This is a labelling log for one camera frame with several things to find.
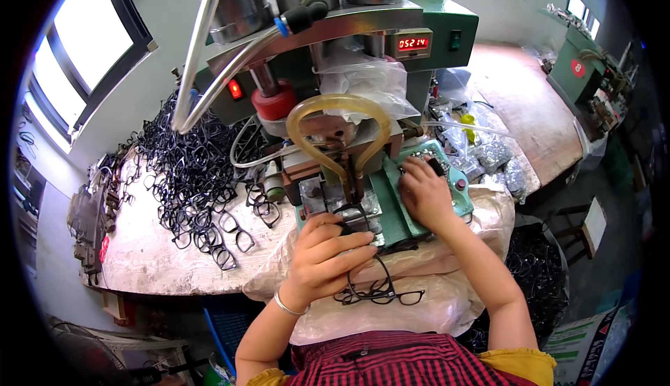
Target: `finger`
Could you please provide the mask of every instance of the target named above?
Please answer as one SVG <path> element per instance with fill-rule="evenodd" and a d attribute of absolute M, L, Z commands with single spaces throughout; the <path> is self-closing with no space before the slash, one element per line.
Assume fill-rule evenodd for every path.
<path fill-rule="evenodd" d="M 347 274 L 342 274 L 339 277 L 326 282 L 323 287 L 319 289 L 319 296 L 323 298 L 334 296 L 344 290 L 348 285 L 349 281 L 347 280 Z"/>
<path fill-rule="evenodd" d="M 406 173 L 400 177 L 400 185 L 411 193 L 421 190 L 421 183 L 411 173 Z"/>
<path fill-rule="evenodd" d="M 342 233 L 341 226 L 337 224 L 323 224 L 307 235 L 300 245 L 307 249 L 314 248 L 322 242 L 337 238 L 340 233 Z"/>
<path fill-rule="evenodd" d="M 435 170 L 431 165 L 428 165 L 428 161 L 430 161 L 432 158 L 428 155 L 423 156 L 423 161 L 419 161 L 419 166 L 423 169 L 423 172 L 425 172 L 426 175 L 428 175 L 431 178 L 435 178 L 438 176 L 438 174 L 435 173 Z"/>
<path fill-rule="evenodd" d="M 314 264 L 321 264 L 340 253 L 368 245 L 373 239 L 374 233 L 372 232 L 356 232 L 331 238 L 310 249 L 310 261 Z"/>
<path fill-rule="evenodd" d="M 368 245 L 324 261 L 316 265 L 315 268 L 322 279 L 329 280 L 339 277 L 360 264 L 367 262 L 376 253 L 377 247 Z"/>
<path fill-rule="evenodd" d="M 312 217 L 305 223 L 305 227 L 300 231 L 300 237 L 305 238 L 310 233 L 314 232 L 319 226 L 324 224 L 335 224 L 342 221 L 342 216 L 336 216 L 331 213 L 322 213 L 318 216 Z"/>
<path fill-rule="evenodd" d="M 356 266 L 353 270 L 349 272 L 349 278 L 351 280 L 354 280 L 358 273 L 363 271 L 366 268 L 372 267 L 374 265 L 374 259 L 369 259 L 368 261 L 364 262 L 363 264 L 360 264 Z"/>
<path fill-rule="evenodd" d="M 423 168 L 417 163 L 421 162 L 415 157 L 408 157 L 403 163 L 403 168 L 405 168 L 406 174 L 412 175 L 417 181 L 426 181 L 428 175 L 423 171 Z"/>
<path fill-rule="evenodd" d="M 414 195 L 407 189 L 401 188 L 400 199 L 403 201 L 403 204 L 405 205 L 405 208 L 409 214 L 413 214 L 416 208 L 416 198 L 414 198 Z"/>

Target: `woman's right hand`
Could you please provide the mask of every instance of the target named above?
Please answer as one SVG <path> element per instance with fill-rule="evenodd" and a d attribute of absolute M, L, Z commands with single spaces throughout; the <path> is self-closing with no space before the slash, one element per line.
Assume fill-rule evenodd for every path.
<path fill-rule="evenodd" d="M 291 272 L 280 287 L 280 300 L 290 310 L 302 312 L 316 299 L 333 296 L 348 284 L 377 253 L 370 246 L 372 232 L 340 236 L 341 216 L 330 213 L 311 218 L 300 231 L 293 249 Z"/>
<path fill-rule="evenodd" d="M 445 225 L 459 220 L 452 207 L 452 193 L 446 178 L 419 158 L 408 156 L 403 163 L 405 175 L 400 178 L 400 196 L 411 217 L 431 232 L 443 231 Z"/>

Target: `white wall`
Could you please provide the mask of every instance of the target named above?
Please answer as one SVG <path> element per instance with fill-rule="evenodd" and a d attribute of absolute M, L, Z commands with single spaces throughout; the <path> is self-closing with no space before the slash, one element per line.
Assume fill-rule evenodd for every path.
<path fill-rule="evenodd" d="M 71 160 L 82 170 L 105 152 L 115 151 L 131 131 L 141 130 L 142 120 L 154 119 L 160 101 L 176 88 L 170 70 L 178 66 L 181 71 L 186 59 L 200 2 L 133 0 L 133 3 L 158 49 L 126 75 L 82 128 L 70 152 Z"/>
<path fill-rule="evenodd" d="M 49 182 L 39 211 L 37 276 L 33 285 L 42 311 L 57 318 L 106 331 L 128 332 L 103 311 L 103 295 L 83 285 L 74 239 L 65 222 L 70 198 Z"/>
<path fill-rule="evenodd" d="M 567 28 L 540 10 L 567 0 L 453 0 L 479 16 L 475 39 L 549 46 L 559 50 Z"/>

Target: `bangle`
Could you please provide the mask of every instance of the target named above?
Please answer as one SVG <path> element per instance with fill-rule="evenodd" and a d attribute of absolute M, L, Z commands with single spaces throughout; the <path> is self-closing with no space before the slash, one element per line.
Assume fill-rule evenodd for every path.
<path fill-rule="evenodd" d="M 302 313 L 298 313 L 298 312 L 294 312 L 293 310 L 290 310 L 288 307 L 284 306 L 283 303 L 281 303 L 281 300 L 280 300 L 280 290 L 275 291 L 275 302 L 277 302 L 277 305 L 279 305 L 279 307 L 281 307 L 281 309 L 282 309 L 284 312 L 286 312 L 286 313 L 288 313 L 288 314 L 291 314 L 291 315 L 293 315 L 293 316 L 302 316 L 302 315 L 305 315 L 307 312 L 310 311 L 310 308 L 312 307 L 312 304 L 311 304 L 311 303 L 308 304 L 308 305 L 307 305 L 307 308 L 305 309 L 305 312 L 302 312 Z"/>

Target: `yellow sleeve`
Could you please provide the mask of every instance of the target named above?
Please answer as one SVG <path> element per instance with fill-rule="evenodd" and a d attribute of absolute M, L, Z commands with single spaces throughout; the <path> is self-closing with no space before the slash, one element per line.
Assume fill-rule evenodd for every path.
<path fill-rule="evenodd" d="M 538 386 L 553 385 L 556 360 L 546 352 L 532 348 L 501 348 L 483 352 L 479 358 L 492 369 L 514 374 Z"/>
<path fill-rule="evenodd" d="M 282 386 L 288 378 L 289 376 L 284 375 L 284 372 L 273 367 L 264 370 L 256 377 L 252 377 L 247 382 L 247 386 Z"/>

